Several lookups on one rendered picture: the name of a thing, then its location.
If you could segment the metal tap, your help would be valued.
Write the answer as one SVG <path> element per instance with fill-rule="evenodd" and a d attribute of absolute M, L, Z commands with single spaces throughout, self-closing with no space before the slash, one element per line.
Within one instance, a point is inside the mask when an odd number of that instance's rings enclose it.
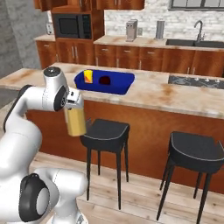
<path fill-rule="evenodd" d="M 196 42 L 199 43 L 200 41 L 204 40 L 205 37 L 205 33 L 202 33 L 202 28 L 203 28 L 203 22 L 201 20 L 198 20 L 195 24 L 194 24 L 194 28 L 197 27 L 197 25 L 199 25 L 199 33 L 196 39 Z"/>

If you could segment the black microwave oven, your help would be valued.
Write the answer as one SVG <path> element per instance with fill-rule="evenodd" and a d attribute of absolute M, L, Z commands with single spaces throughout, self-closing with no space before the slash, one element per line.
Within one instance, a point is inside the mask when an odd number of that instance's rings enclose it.
<path fill-rule="evenodd" d="M 91 39 L 91 17 L 89 14 L 52 14 L 56 38 Z"/>

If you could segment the black hob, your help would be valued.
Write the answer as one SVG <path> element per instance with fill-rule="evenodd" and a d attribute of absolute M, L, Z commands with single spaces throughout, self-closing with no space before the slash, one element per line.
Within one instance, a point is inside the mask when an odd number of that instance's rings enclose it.
<path fill-rule="evenodd" d="M 182 86 L 224 89 L 224 80 L 211 80 L 208 78 L 191 78 L 170 75 L 168 83 Z"/>

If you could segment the window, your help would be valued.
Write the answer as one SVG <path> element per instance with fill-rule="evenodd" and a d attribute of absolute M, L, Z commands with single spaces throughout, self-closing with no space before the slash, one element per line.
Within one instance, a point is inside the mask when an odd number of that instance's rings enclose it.
<path fill-rule="evenodd" d="M 170 11 L 224 11 L 224 0 L 170 0 Z"/>

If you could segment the brown wall cupboards run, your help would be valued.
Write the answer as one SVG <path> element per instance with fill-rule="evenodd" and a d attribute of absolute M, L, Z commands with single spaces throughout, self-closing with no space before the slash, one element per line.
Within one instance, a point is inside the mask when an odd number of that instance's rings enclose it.
<path fill-rule="evenodd" d="M 144 8 L 145 0 L 33 0 L 34 8 L 51 11 L 53 8 L 72 8 L 77 11 L 136 10 Z"/>

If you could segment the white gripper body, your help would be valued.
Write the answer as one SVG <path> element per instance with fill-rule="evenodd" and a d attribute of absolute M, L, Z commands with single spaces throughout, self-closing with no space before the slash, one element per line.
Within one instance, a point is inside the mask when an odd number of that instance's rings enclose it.
<path fill-rule="evenodd" d="M 79 101 L 67 100 L 66 108 L 68 110 L 71 109 L 84 109 L 84 101 L 80 99 Z"/>

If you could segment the blue tray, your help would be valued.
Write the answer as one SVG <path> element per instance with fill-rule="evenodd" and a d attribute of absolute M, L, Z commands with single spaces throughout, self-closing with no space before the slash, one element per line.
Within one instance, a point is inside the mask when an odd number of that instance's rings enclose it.
<path fill-rule="evenodd" d="M 102 85 L 99 79 L 102 76 L 110 78 L 109 85 Z M 116 95 L 125 95 L 135 79 L 133 73 L 115 72 L 107 70 L 93 70 L 93 82 L 86 83 L 84 81 L 84 72 L 79 72 L 73 79 L 76 87 L 81 90 L 95 91 Z"/>

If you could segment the black bar stool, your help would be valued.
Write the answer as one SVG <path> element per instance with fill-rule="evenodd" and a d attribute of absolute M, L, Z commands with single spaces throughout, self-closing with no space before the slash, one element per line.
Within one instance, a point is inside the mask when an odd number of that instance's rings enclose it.
<path fill-rule="evenodd" d="M 101 152 L 107 151 L 116 155 L 116 174 L 118 191 L 118 208 L 121 208 L 121 154 L 124 151 L 126 181 L 129 181 L 128 140 L 130 125 L 125 122 L 115 122 L 95 119 L 80 137 L 80 141 L 87 148 L 87 181 L 90 181 L 91 152 L 97 151 L 98 173 L 101 173 Z"/>
<path fill-rule="evenodd" d="M 197 196 L 202 174 L 206 174 L 196 221 L 196 224 L 200 224 L 212 175 L 217 173 L 223 165 L 224 146 L 221 142 L 215 143 L 211 136 L 173 131 L 170 135 L 168 158 L 160 184 L 160 189 L 164 188 L 164 190 L 157 211 L 157 220 L 159 220 L 162 212 L 174 168 L 178 166 L 198 173 L 193 194 L 194 198 Z"/>

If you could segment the dark sink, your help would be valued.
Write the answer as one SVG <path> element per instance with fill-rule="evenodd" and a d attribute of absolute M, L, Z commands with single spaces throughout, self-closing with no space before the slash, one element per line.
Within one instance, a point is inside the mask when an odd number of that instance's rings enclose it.
<path fill-rule="evenodd" d="M 224 42 L 220 41 L 200 41 L 189 39 L 167 39 L 167 46 L 196 46 L 196 47 L 210 47 L 210 48 L 224 48 Z"/>

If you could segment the grey toaster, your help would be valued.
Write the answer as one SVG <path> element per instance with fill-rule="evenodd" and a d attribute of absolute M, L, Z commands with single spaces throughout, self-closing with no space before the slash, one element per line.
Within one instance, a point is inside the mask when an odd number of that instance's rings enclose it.
<path fill-rule="evenodd" d="M 137 37 L 137 19 L 131 19 L 126 23 L 126 41 L 133 42 Z"/>

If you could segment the brown wooden island counter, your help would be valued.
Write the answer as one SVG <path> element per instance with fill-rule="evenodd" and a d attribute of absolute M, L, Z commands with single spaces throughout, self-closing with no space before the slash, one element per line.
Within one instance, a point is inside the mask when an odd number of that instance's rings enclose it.
<path fill-rule="evenodd" d="M 98 101 L 85 101 L 87 119 L 97 118 L 128 123 L 129 165 L 123 170 L 161 179 L 167 159 L 170 134 L 183 131 L 213 137 L 224 145 L 224 120 L 196 115 L 134 108 Z M 74 160 L 85 161 L 87 149 L 78 137 L 67 134 L 64 112 L 30 110 L 28 120 L 34 122 L 42 132 L 41 151 Z"/>

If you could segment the grey metal canister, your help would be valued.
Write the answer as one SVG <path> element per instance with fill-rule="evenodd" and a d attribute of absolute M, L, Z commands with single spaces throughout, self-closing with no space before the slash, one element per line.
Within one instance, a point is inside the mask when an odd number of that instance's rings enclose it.
<path fill-rule="evenodd" d="M 158 20 L 157 21 L 157 30 L 156 30 L 156 39 L 164 38 L 164 30 L 165 30 L 165 21 Z"/>

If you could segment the yellow and red cup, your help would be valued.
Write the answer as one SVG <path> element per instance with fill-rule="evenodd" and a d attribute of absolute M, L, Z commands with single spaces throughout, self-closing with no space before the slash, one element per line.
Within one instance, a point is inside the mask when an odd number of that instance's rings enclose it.
<path fill-rule="evenodd" d="M 84 81 L 86 83 L 92 83 L 93 82 L 93 71 L 92 70 L 85 70 L 84 71 Z"/>

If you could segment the brown base cupboards run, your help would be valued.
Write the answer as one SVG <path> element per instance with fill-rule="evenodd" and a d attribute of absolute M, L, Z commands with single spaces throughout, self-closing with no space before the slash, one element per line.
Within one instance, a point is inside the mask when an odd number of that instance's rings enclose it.
<path fill-rule="evenodd" d="M 63 62 L 224 78 L 224 50 L 99 45 L 62 39 L 41 39 L 36 44 L 42 68 Z"/>

